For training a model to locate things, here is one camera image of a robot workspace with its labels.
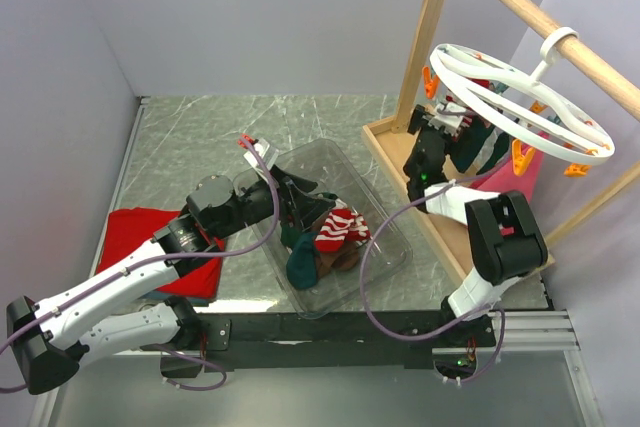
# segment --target gray marble surface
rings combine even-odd
[[[400,207],[391,185],[360,140],[362,125],[391,115],[391,96],[202,96],[152,97],[146,104],[119,208],[179,210],[186,195],[206,175],[233,179],[246,170],[236,144],[241,133],[269,139],[290,150],[317,138],[335,141],[360,175],[384,199],[387,212]],[[407,216],[397,222],[413,249],[413,261],[369,291],[377,310],[435,309],[454,286],[418,228]],[[230,239],[235,250],[255,242],[250,229]],[[507,308],[546,308],[544,286],[531,278],[509,290]],[[217,301],[208,311],[292,311],[269,261],[257,249],[226,259]],[[353,299],[340,310],[360,310]]]

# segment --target plastic bin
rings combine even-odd
[[[276,164],[291,174],[318,182],[317,192],[329,191],[364,216],[371,232],[375,232],[387,217],[373,192],[358,175],[337,144],[318,139],[282,154]],[[237,192],[258,180],[253,170],[239,174],[233,181]],[[268,230],[271,218],[252,226],[257,237]],[[359,247],[360,257],[365,245]],[[307,290],[296,290],[289,284],[286,264],[289,250],[280,243],[280,226],[263,248],[278,282],[287,292],[291,303],[303,318],[317,319],[359,295],[359,266],[348,272],[333,271]],[[388,281],[402,267],[410,264],[411,246],[392,223],[378,238],[369,256],[367,286]]]

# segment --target red and white striped sock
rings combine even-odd
[[[316,249],[319,252],[336,252],[344,243],[353,221],[353,213],[349,209],[333,209],[313,241]]]
[[[371,232],[369,231],[369,227],[367,227],[364,217],[356,214],[353,224],[351,224],[349,232],[347,232],[346,240],[369,240],[370,238]]]

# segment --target wooden rack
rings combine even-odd
[[[531,0],[500,0],[542,38],[560,28],[555,20]],[[406,199],[407,177],[402,172],[415,143],[415,136],[407,133],[414,107],[422,67],[431,49],[436,26],[444,0],[423,0],[411,53],[400,89],[396,113],[392,117],[365,125],[362,138],[377,160],[394,189]],[[575,36],[565,37],[555,45],[560,54],[589,77],[627,112],[640,120],[640,90],[602,60]],[[451,164],[445,165],[445,174],[454,178],[459,174]],[[591,217],[615,195],[640,176],[640,162],[612,182],[605,190],[585,205],[574,216],[546,235],[548,246],[553,246],[582,222]],[[417,209],[411,215],[425,238],[440,258],[451,279],[459,284],[471,270],[471,250],[466,227],[434,214],[423,214]]]

